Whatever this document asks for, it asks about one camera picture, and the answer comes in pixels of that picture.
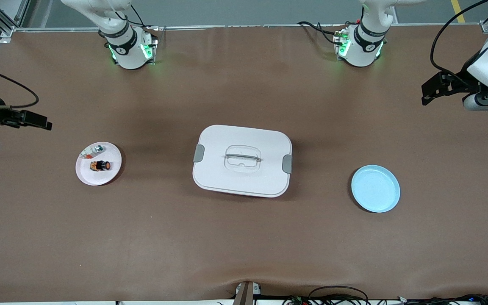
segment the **light blue round plate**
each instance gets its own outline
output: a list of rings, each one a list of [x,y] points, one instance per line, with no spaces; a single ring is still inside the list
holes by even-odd
[[[367,165],[351,178],[355,200],[370,212],[383,213],[394,208],[400,199],[400,185],[395,175],[384,167]]]

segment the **gray floor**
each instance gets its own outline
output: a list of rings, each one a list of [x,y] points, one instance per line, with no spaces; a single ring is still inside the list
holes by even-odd
[[[86,17],[60,0],[33,0],[28,27],[93,27]],[[478,0],[458,0],[461,8]],[[144,23],[160,26],[272,25],[299,21],[344,23],[360,17],[358,0],[134,0]],[[416,6],[398,6],[399,23],[445,23],[455,14],[450,0],[428,0]],[[126,12],[138,21],[132,11]],[[464,14],[466,22],[488,16],[488,3]]]

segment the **plate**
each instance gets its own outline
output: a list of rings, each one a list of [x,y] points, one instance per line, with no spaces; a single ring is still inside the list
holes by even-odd
[[[359,168],[351,179],[351,192],[363,208],[375,213],[391,210],[400,199],[397,178],[389,170],[378,165]]]
[[[116,175],[118,175],[118,172],[120,172],[120,168],[122,167],[122,153],[116,147],[116,145],[105,141],[99,141],[89,146],[97,145],[103,146],[105,148],[105,152],[95,156],[95,158],[92,159],[82,159],[80,157],[76,158],[76,176],[78,176],[80,181],[91,186],[99,186],[109,183],[112,179],[114,179],[114,177],[116,177]],[[92,161],[100,160],[110,162],[110,170],[94,172],[89,168]]]

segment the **table surface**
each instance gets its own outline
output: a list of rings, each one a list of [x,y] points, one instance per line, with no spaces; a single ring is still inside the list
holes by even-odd
[[[15,33],[0,72],[39,94],[31,110],[54,129],[0,127],[0,301],[223,299],[242,280],[263,294],[488,294],[488,112],[465,111],[461,95],[421,105],[438,29],[393,27],[366,68],[302,28],[170,31],[137,71],[111,64],[97,33]],[[437,62],[456,70],[485,39],[449,27]],[[2,79],[0,97],[31,100]],[[287,134],[287,192],[195,185],[195,145],[213,124]],[[102,187],[74,171],[96,141],[126,158]],[[352,199],[366,164],[399,180],[388,213]]]

